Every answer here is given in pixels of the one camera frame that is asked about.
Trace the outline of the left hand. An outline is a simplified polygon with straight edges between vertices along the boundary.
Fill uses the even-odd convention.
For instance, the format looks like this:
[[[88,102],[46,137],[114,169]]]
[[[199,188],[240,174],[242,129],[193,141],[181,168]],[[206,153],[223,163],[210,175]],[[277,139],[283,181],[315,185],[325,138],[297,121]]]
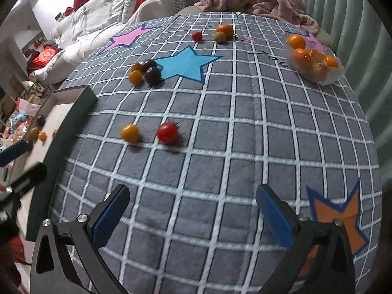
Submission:
[[[18,234],[17,228],[1,231],[1,293],[20,293],[21,275],[15,266],[11,245],[11,240]]]

